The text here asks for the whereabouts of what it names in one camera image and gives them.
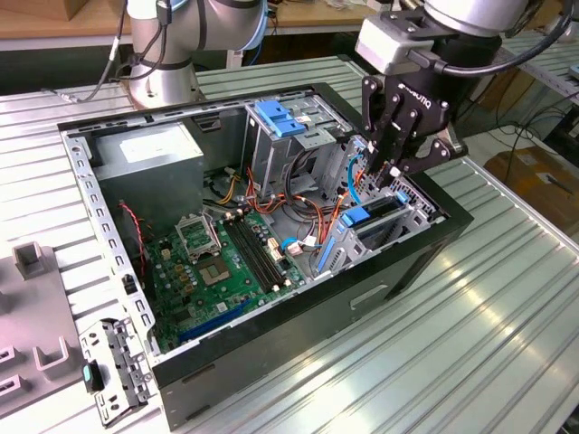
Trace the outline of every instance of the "metal bracket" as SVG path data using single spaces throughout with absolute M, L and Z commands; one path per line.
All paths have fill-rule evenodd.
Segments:
M 95 393 L 95 402 L 108 428 L 147 404 L 157 392 L 153 376 L 129 318 L 99 321 L 80 338 L 85 360 L 96 362 L 102 376 L 104 388 Z

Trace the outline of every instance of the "wooden table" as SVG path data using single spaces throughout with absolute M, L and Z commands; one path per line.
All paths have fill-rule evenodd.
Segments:
M 117 0 L 90 0 L 69 22 L 0 10 L 0 51 L 109 45 L 117 29 Z M 365 6 L 337 10 L 323 0 L 313 4 L 287 2 L 278 11 L 276 34 L 354 32 L 375 11 Z M 273 33 L 269 20 L 267 34 Z M 130 20 L 121 43 L 131 43 Z M 228 66 L 240 61 L 228 53 Z

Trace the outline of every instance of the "red cable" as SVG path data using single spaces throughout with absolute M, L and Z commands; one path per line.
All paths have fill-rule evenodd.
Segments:
M 128 215 L 130 215 L 130 218 L 133 219 L 133 223 L 135 223 L 135 227 L 137 228 L 138 252 L 139 252 L 140 257 L 141 257 L 141 278 L 142 278 L 145 276 L 145 250 L 143 247 L 144 246 L 143 245 L 143 234 L 141 232 L 141 227 L 138 224 L 137 216 L 130 208 L 128 208 L 128 206 L 126 206 L 124 203 L 119 203 L 119 207 L 121 207 L 123 210 L 128 212 Z

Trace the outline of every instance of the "aluminum extrusion table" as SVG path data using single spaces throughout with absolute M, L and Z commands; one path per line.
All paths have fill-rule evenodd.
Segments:
M 362 75 L 326 58 L 199 80 L 210 98 L 327 81 L 359 109 Z M 0 98 L 0 255 L 22 241 L 53 246 L 79 331 L 123 313 L 54 124 L 129 110 L 117 85 L 76 106 L 40 93 Z M 579 402 L 579 249 L 468 158 L 431 176 L 475 220 L 413 287 L 178 433 L 561 426 Z M 82 383 L 0 421 L 0 432 L 39 431 L 102 432 Z M 158 397 L 110 432 L 167 432 Z
M 545 36 L 536 31 L 522 32 L 505 39 L 499 58 L 505 60 L 534 47 Z M 579 80 L 569 74 L 569 67 L 579 64 L 579 41 L 554 43 L 531 61 L 519 65 L 519 69 L 541 81 L 548 88 L 568 97 L 579 92 Z M 570 99 L 579 103 L 579 95 Z

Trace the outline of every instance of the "connector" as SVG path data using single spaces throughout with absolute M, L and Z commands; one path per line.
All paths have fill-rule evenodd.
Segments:
M 157 0 L 157 20 L 164 26 L 173 22 L 173 8 L 169 0 Z

